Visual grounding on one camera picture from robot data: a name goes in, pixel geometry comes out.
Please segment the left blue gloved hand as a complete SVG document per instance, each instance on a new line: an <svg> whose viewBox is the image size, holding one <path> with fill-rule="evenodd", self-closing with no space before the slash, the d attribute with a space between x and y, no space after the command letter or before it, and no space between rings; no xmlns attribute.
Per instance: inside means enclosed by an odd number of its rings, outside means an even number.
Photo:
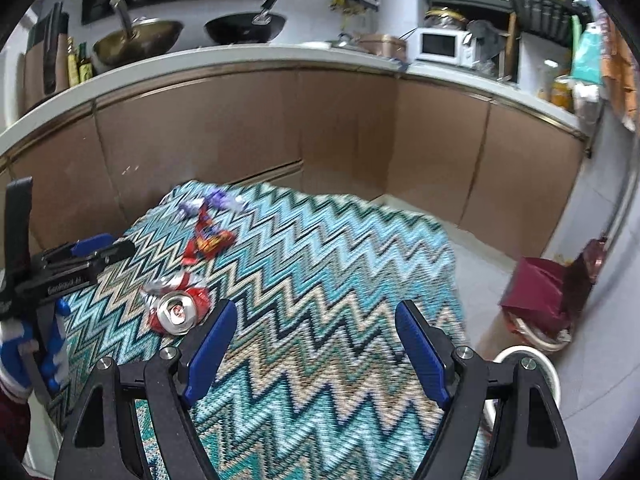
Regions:
<svg viewBox="0 0 640 480"><path fill-rule="evenodd" d="M26 403L34 394L48 406L67 384L70 367L64 320L69 315L68 302L56 300L45 347L36 341L29 322L1 322L1 389L11 400Z"/></svg>

